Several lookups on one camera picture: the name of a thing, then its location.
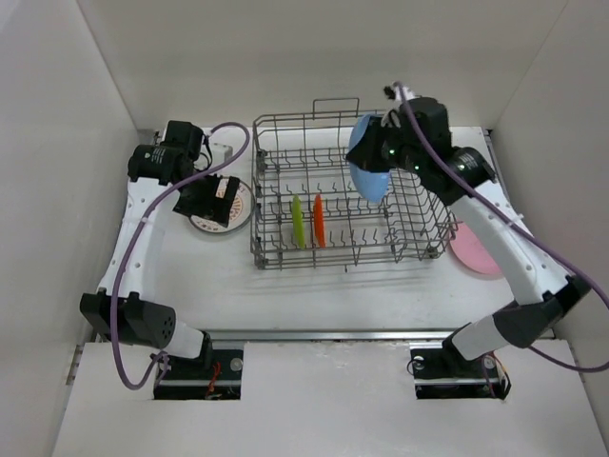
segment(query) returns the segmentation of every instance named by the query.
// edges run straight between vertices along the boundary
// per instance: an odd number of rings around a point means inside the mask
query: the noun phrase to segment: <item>cable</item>
[[[170,195],[175,190],[181,189],[184,186],[186,186],[194,181],[197,181],[201,178],[205,178],[209,174],[213,174],[217,171],[220,171],[224,167],[232,164],[235,160],[237,160],[239,157],[241,157],[242,154],[246,151],[247,145],[249,144],[249,130],[247,130],[247,128],[243,124],[239,124],[238,122],[224,122],[224,123],[219,124],[216,127],[214,127],[211,130],[210,136],[213,135],[219,129],[224,129],[227,127],[236,127],[238,129],[241,129],[246,134],[246,140],[244,141],[243,145],[239,148],[237,153],[235,155],[233,155],[232,157],[230,157],[225,162],[223,162],[222,164],[218,165],[217,167],[214,167],[212,169],[206,169],[204,171],[195,173],[192,176],[188,177],[187,179],[184,179],[184,180],[174,184],[173,186],[171,186],[170,188],[165,190],[163,193],[161,193],[158,197],[156,197],[152,201],[150,206],[146,209],[146,211],[144,211],[144,214],[142,215],[142,219],[140,220],[140,223],[138,224],[135,231],[133,232],[131,241],[129,241],[127,249],[125,250],[125,254],[123,255],[123,259],[121,260],[121,262],[119,264],[118,272],[116,274],[116,278],[114,278],[114,284],[112,285],[112,295],[110,296],[110,342],[112,344],[112,355],[114,356],[114,365],[116,365],[116,370],[118,371],[118,375],[121,378],[121,381],[123,382],[125,387],[127,387],[131,390],[138,390],[146,384],[148,377],[150,376],[150,373],[152,372],[152,369],[159,362],[159,360],[164,359],[164,364],[167,366],[167,362],[166,362],[167,353],[160,351],[158,354],[156,354],[152,358],[150,365],[148,365],[148,368],[147,368],[146,372],[144,373],[144,377],[142,378],[142,380],[137,384],[131,383],[131,381],[129,380],[129,378],[127,376],[127,373],[125,372],[125,367],[123,365],[123,358],[121,357],[121,350],[120,350],[120,345],[119,345],[119,341],[118,341],[118,292],[119,292],[119,288],[121,286],[121,280],[123,279],[123,274],[125,274],[125,270],[127,269],[127,263],[128,263],[129,257],[131,255],[131,253],[133,252],[133,249],[135,248],[135,244],[137,243],[137,240],[140,237],[142,230],[146,226],[145,221],[150,216],[150,214],[156,209],[156,207],[159,205],[159,203],[161,203],[163,201],[164,198],[166,198],[168,195]],[[167,371],[164,370],[164,372],[161,373],[161,376],[159,377],[157,382],[160,382],[163,379],[165,372],[167,372]]]
[[[438,153],[436,151],[434,151],[434,149],[431,146],[431,144],[429,143],[429,141],[427,141],[425,134],[423,133],[421,127],[419,126],[419,122],[417,121],[415,113],[412,110],[412,108],[410,107],[410,105],[408,104],[408,101],[406,99],[405,88],[404,88],[403,84],[400,82],[396,82],[396,83],[394,83],[393,86],[394,86],[394,88],[397,88],[397,90],[400,92],[400,96],[402,98],[402,104],[400,105],[400,108],[403,109],[404,113],[408,117],[408,121],[410,121],[410,124],[412,125],[412,129],[417,134],[419,141],[421,141],[422,146],[425,148],[425,150],[430,155],[430,157],[433,159],[433,161],[436,163],[436,165],[438,165],[438,167],[440,167],[442,169],[442,171],[444,171],[455,183],[457,183],[463,190],[465,190],[465,192],[467,192],[467,194],[470,197],[474,197],[478,201],[480,201],[491,212],[493,212],[497,217],[499,217],[505,224],[507,224],[507,226],[509,228],[514,230],[518,235],[520,235],[526,241],[531,243],[533,246],[536,246],[537,248],[539,248],[542,251],[544,251],[545,253],[547,253],[550,257],[552,257],[554,260],[556,260],[563,267],[565,267],[565,268],[571,270],[573,273],[577,274],[599,296],[600,300],[602,300],[602,303],[607,307],[607,309],[609,309],[609,296],[607,296],[605,291],[602,290],[602,288],[600,288],[599,284],[594,279],[592,279],[590,276],[588,276],[580,268],[578,268],[577,266],[572,264],[568,259],[566,259],[562,255],[560,255],[558,252],[556,252],[552,248],[546,246],[542,241],[536,239],[533,235],[531,235],[527,231],[523,230],[516,224],[512,224],[512,221],[509,219],[509,217],[507,217],[505,214],[503,214],[503,212],[500,209],[496,208],[495,205],[493,205],[491,202],[489,202],[486,198],[484,198],[482,195],[480,195],[478,192],[476,192],[475,189],[473,189],[471,186],[469,186],[464,180],[461,179],[461,177],[457,173],[455,173],[450,167],[448,167],[444,163],[444,161],[440,158],[440,155],[438,155]],[[565,364],[564,362],[562,362],[558,359],[555,359],[554,357],[552,357],[544,352],[541,352],[537,348],[530,347],[529,349],[531,349],[533,352],[535,352],[536,354],[543,357],[545,360],[548,360],[548,361],[552,362],[553,364],[558,365],[559,367],[571,369],[571,370],[577,371],[579,373],[599,373],[601,371],[605,371],[605,370],[609,369],[609,361],[602,365],[599,365],[597,367],[583,368],[583,367],[577,367],[574,365]]]
[[[216,384],[216,381],[218,380],[218,376],[220,376],[221,372],[222,372],[222,365],[220,365],[220,362],[216,362],[213,365],[213,377],[211,378],[211,380],[209,381],[209,384],[207,385],[206,398],[208,397],[208,395],[210,393],[212,393],[215,390],[215,384]]]

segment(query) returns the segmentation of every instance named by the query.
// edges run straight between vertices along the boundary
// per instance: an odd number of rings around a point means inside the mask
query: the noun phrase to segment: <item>white board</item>
[[[566,0],[79,0],[135,124],[251,122],[403,79],[493,127]]]
[[[537,346],[573,362],[565,342]],[[125,348],[134,376],[149,349]],[[108,344],[88,344],[54,457],[606,455],[576,373],[499,352],[506,403],[416,400],[402,343],[251,344],[241,401],[153,401],[120,384]]]
[[[456,128],[454,143],[490,155],[480,128]],[[214,141],[240,145],[238,131]],[[250,181],[244,157],[227,169]],[[223,237],[174,214],[160,266],[157,301],[204,329],[458,328],[507,305],[503,279],[465,268],[450,251],[440,259],[350,268],[257,270],[249,230]]]

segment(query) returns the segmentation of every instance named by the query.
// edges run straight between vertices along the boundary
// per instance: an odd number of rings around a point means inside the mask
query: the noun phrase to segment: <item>white table surface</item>
[[[573,363],[564,341],[540,349]],[[141,376],[148,348],[123,348]],[[109,344],[87,344],[54,457],[600,457],[577,373],[529,350],[498,353],[507,401],[417,400],[404,343],[248,344],[241,401],[152,401],[116,375]]]
[[[213,141],[239,147],[243,134]],[[454,143],[490,160],[480,128],[454,128]],[[226,169],[250,182],[251,152]],[[502,278],[465,268],[450,249],[437,260],[399,264],[257,270],[249,227],[208,235],[177,214],[158,267],[157,301],[203,329],[457,328],[503,307],[513,296]]]

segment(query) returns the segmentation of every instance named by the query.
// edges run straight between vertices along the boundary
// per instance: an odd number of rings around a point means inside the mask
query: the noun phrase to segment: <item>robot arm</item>
[[[160,145],[140,145],[128,163],[128,199],[116,247],[96,294],[85,293],[80,309],[97,333],[110,337],[110,292],[144,212],[152,201],[173,184],[191,176],[198,160],[203,131],[190,123],[170,121]],[[208,335],[180,321],[171,307],[159,305],[155,295],[156,265],[169,215],[197,215],[227,225],[239,179],[230,177],[223,197],[216,191],[221,177],[210,175],[170,193],[148,219],[125,270],[119,289],[119,341],[162,349],[168,355],[210,360]]]
[[[398,98],[392,88],[385,94]],[[428,97],[407,103],[444,163],[471,188],[492,202],[511,221],[529,232],[510,206],[494,171],[472,148],[452,145],[446,107]],[[426,152],[408,118],[391,109],[385,116],[365,116],[354,128],[347,160],[358,192],[378,199],[386,189],[386,176],[393,168],[416,173],[427,190],[438,195],[459,220],[479,237],[500,266],[514,301],[492,315],[470,323],[450,335],[442,344],[443,359],[459,375],[467,361],[513,345],[528,348],[557,323],[589,291],[579,277],[570,275],[551,257],[510,229],[497,215],[462,189]]]

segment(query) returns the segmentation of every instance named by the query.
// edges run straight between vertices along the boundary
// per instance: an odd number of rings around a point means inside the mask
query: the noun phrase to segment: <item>metal wire basket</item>
[[[326,103],[350,109],[320,110]],[[251,252],[260,268],[348,266],[436,259],[457,229],[438,197],[403,170],[391,171],[379,205],[364,200],[351,182],[344,157],[352,127],[363,112],[360,100],[319,99],[311,112],[270,114],[253,126]],[[313,203],[323,198],[326,247],[318,244]],[[291,205],[302,202],[306,244],[294,237]]]

